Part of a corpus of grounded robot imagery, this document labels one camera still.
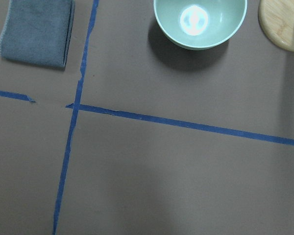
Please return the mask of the wooden mug stand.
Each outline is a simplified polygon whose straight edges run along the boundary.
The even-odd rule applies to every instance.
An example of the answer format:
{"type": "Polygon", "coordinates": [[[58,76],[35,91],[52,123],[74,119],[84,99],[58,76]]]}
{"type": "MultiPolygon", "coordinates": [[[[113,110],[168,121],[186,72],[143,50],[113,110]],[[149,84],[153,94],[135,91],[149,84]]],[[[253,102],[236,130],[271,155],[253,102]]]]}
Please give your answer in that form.
{"type": "Polygon", "coordinates": [[[259,24],[276,46],[294,52],[294,0],[262,0],[259,24]]]}

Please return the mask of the grey folded cloth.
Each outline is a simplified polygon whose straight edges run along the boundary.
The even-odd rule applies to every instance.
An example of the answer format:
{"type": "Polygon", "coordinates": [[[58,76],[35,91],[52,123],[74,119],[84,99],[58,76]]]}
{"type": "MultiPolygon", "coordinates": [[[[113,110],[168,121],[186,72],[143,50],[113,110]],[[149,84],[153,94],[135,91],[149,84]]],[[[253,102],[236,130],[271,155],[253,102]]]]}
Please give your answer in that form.
{"type": "Polygon", "coordinates": [[[7,60],[63,69],[70,45],[75,1],[11,0],[0,34],[7,60]]]}

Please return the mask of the green bowl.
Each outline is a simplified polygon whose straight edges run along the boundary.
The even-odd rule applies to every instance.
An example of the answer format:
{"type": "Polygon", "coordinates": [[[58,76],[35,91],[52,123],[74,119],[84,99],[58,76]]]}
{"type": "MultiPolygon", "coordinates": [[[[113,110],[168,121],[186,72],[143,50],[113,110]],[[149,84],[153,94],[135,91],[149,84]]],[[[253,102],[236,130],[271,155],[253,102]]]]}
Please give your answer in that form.
{"type": "Polygon", "coordinates": [[[241,27],[246,0],[155,0],[153,9],[163,34],[189,50],[205,50],[229,40],[241,27]]]}

